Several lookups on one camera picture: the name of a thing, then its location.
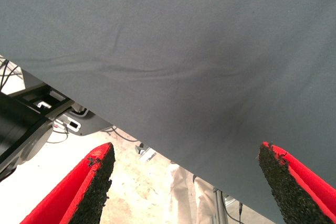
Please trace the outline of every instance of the black cable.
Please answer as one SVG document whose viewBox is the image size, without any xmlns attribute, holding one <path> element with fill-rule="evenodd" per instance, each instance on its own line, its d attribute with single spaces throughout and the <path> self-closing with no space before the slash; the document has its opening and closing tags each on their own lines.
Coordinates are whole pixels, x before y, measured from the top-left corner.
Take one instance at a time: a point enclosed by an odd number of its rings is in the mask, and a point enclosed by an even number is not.
<svg viewBox="0 0 336 224">
<path fill-rule="evenodd" d="M 15 68 L 12 69 L 12 71 L 8 74 L 4 84 L 1 85 L 0 87 L 0 91 L 2 90 L 2 88 L 5 86 L 5 84 L 7 83 L 7 81 L 9 80 L 10 76 L 13 74 L 13 72 L 18 68 L 18 66 L 16 66 Z"/>
<path fill-rule="evenodd" d="M 231 219 L 233 219 L 234 221 L 238 222 L 239 224 L 244 224 L 244 223 L 241 222 L 240 220 L 237 220 L 237 219 L 233 218 L 231 215 L 229 215 L 229 213 L 228 213 L 227 210 L 226 210 L 226 205 L 225 205 L 225 202 L 224 202 L 224 199 L 223 199 L 223 192 L 222 192 L 222 191 L 220 191 L 220 197 L 222 198 L 222 203 L 223 203 L 223 206 L 224 206 L 224 209 L 225 209 L 226 214 L 227 214 Z"/>
<path fill-rule="evenodd" d="M 102 131 L 102 132 L 105 132 L 105 133 L 110 133 L 110 132 L 115 132 L 115 134 L 116 135 L 118 135 L 118 136 L 120 136 L 122 139 L 124 139 L 124 140 L 126 140 L 126 141 L 128 141 L 128 142 L 132 142 L 132 143 L 135 143 L 135 142 L 138 142 L 139 140 L 130 140 L 130 139 L 128 139 L 128 138 L 125 138 L 125 137 L 123 137 L 122 135 L 120 135 L 117 131 L 116 131 L 116 129 L 118 129 L 117 127 L 116 128 L 113 128 L 113 126 L 114 125 L 112 125 L 112 127 L 111 127 L 111 131 Z"/>
<path fill-rule="evenodd" d="M 11 76 L 21 76 L 21 73 L 12 73 Z"/>
<path fill-rule="evenodd" d="M 9 61 L 8 61 L 8 60 L 5 60 L 5 61 L 2 62 L 2 64 L 1 64 L 2 67 L 3 67 L 3 66 L 5 66 L 5 67 L 4 67 L 4 71 L 3 71 L 3 73 L 2 73 L 2 77 L 1 77 L 0 91 L 1 91 L 1 89 L 2 89 L 2 83 L 4 82 L 4 77 L 5 77 L 5 73 L 6 73 L 6 69 L 7 69 L 8 63 L 9 63 Z"/>
</svg>

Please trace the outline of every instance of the gray cloth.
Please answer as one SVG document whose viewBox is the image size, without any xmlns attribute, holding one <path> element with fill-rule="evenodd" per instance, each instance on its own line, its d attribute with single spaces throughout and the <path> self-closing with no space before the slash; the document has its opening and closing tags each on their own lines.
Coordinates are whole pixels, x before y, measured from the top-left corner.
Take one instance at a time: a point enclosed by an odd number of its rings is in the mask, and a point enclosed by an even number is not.
<svg viewBox="0 0 336 224">
<path fill-rule="evenodd" d="M 276 223 L 273 141 L 336 186 L 336 0 L 0 0 L 0 54 Z"/>
</svg>

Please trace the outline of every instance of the white pants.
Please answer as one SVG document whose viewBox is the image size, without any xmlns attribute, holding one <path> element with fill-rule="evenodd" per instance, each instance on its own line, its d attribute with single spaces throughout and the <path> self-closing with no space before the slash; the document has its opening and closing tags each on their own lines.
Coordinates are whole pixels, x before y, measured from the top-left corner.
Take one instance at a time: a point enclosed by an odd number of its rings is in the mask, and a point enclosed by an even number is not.
<svg viewBox="0 0 336 224">
<path fill-rule="evenodd" d="M 187 183 L 187 178 L 192 174 L 178 164 L 170 164 L 169 173 L 171 197 L 164 224 L 211 224 L 215 214 L 213 186 L 199 177 L 195 178 L 194 183 Z"/>
</svg>

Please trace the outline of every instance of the cable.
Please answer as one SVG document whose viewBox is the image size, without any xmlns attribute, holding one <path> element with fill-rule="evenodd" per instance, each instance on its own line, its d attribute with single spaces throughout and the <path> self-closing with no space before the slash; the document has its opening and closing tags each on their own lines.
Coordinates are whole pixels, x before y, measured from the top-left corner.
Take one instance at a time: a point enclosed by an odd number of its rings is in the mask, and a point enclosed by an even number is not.
<svg viewBox="0 0 336 224">
<path fill-rule="evenodd" d="M 21 73 L 12 73 L 11 76 L 21 76 Z"/>
<path fill-rule="evenodd" d="M 2 64 L 1 64 L 1 66 L 3 67 L 3 66 L 5 66 L 4 67 L 4 71 L 3 71 L 3 73 L 2 73 L 2 77 L 1 77 L 1 83 L 0 83 L 0 91 L 1 91 L 1 89 L 2 89 L 2 83 L 4 82 L 4 77 L 5 77 L 5 73 L 6 73 L 6 69 L 7 69 L 7 66 L 8 66 L 8 60 L 5 60 L 4 62 L 2 62 Z"/>
<path fill-rule="evenodd" d="M 122 139 L 124 139 L 124 140 L 126 140 L 126 141 L 128 141 L 128 142 L 132 142 L 132 143 L 135 143 L 135 142 L 138 142 L 139 140 L 130 140 L 130 139 L 128 139 L 128 138 L 125 138 L 125 137 L 123 137 L 122 135 L 120 135 L 117 131 L 116 131 L 116 129 L 118 129 L 117 127 L 115 127 L 115 128 L 113 128 L 114 127 L 114 125 L 112 125 L 112 127 L 111 127 L 111 131 L 102 131 L 102 132 L 105 132 L 105 133 L 110 133 L 110 132 L 115 132 L 115 134 L 116 135 L 118 135 L 118 136 L 120 136 Z"/>
<path fill-rule="evenodd" d="M 224 206 L 224 209 L 225 209 L 226 214 L 227 214 L 231 219 L 233 219 L 234 221 L 238 222 L 239 224 L 244 224 L 244 223 L 241 222 L 240 220 L 237 220 L 237 219 L 233 218 L 231 215 L 229 215 L 229 213 L 228 213 L 227 210 L 226 210 L 226 206 L 225 206 L 225 203 L 224 203 L 223 192 L 222 192 L 222 191 L 220 191 L 220 197 L 222 198 L 222 203 L 223 203 L 223 206 Z"/>
<path fill-rule="evenodd" d="M 55 131 L 55 130 L 53 130 L 52 132 L 55 132 L 55 133 L 58 133 L 58 134 L 66 134 L 67 136 L 66 136 L 66 138 L 65 138 L 64 140 L 59 141 L 59 142 L 49 142 L 49 141 L 47 141 L 47 143 L 49 143 L 49 144 L 59 144 L 59 143 L 62 143 L 62 142 L 64 142 L 66 139 L 68 139 L 68 137 L 69 137 L 69 131 L 68 131 L 68 128 L 67 128 L 67 127 L 65 127 L 64 132 Z"/>
<path fill-rule="evenodd" d="M 8 74 L 4 84 L 2 84 L 0 86 L 0 91 L 2 90 L 2 88 L 5 86 L 5 84 L 7 83 L 7 81 L 9 80 L 10 76 L 13 74 L 13 72 L 18 68 L 18 66 L 16 66 L 15 68 L 12 69 L 12 71 Z"/>
</svg>

